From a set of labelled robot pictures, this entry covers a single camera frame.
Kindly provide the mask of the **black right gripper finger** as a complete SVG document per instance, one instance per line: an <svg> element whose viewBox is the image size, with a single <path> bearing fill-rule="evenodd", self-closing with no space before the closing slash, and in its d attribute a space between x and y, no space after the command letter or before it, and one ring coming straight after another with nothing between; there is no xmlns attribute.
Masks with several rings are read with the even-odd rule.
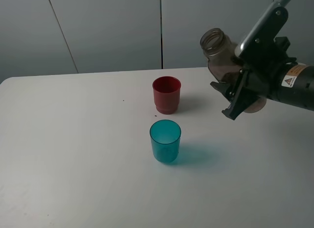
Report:
<svg viewBox="0 0 314 228"><path fill-rule="evenodd" d="M235 55L231 57L231 62L232 62L231 71L240 71L244 67L244 61Z"/></svg>

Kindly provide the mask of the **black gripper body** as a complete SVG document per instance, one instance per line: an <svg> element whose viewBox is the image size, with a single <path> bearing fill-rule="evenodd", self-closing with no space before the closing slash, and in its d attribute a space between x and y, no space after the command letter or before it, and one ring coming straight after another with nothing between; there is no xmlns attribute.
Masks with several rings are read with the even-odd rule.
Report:
<svg viewBox="0 0 314 228"><path fill-rule="evenodd" d="M235 55L243 62L243 68L235 84L235 100L255 101L259 97L275 101L298 100L297 88L282 85L289 68L297 64L296 58L287 54L289 47L287 37L254 39L249 44L238 45Z"/></svg>

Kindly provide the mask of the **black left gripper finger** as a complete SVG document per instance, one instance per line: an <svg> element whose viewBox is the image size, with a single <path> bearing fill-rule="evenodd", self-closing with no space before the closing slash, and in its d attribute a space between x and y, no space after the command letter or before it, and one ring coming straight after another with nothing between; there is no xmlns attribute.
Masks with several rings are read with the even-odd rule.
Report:
<svg viewBox="0 0 314 228"><path fill-rule="evenodd" d="M235 120L246 109L255 104L260 97L252 90L246 88L250 71L240 69L238 74L229 73L226 82L210 83L216 91L220 92L230 103L222 113L229 119Z"/></svg>

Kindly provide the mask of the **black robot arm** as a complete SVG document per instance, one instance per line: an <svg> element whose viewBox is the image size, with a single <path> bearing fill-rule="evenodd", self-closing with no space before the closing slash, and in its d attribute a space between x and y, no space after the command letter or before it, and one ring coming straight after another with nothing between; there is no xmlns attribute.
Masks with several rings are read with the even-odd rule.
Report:
<svg viewBox="0 0 314 228"><path fill-rule="evenodd" d="M266 45L253 42L239 56L243 67L235 81L211 82L230 103L222 111L227 118L235 120L266 99L314 109L314 68L288 56L289 46L287 37L276 37Z"/></svg>

